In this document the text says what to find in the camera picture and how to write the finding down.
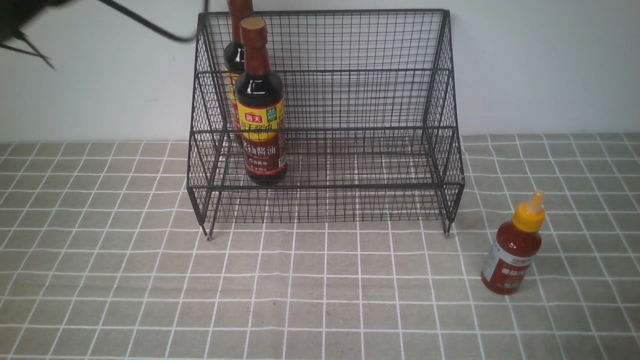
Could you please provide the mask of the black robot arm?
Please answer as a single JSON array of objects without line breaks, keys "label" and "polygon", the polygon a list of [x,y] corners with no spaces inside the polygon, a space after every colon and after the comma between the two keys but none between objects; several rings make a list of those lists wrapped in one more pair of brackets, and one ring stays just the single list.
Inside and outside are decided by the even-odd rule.
[{"label": "black robot arm", "polygon": [[[14,53],[30,55],[43,60],[51,69],[55,69],[50,58],[29,40],[22,28],[50,7],[61,7],[68,0],[2,0],[0,2],[0,47]],[[27,44],[32,51],[12,47],[7,43],[18,40]]]}]

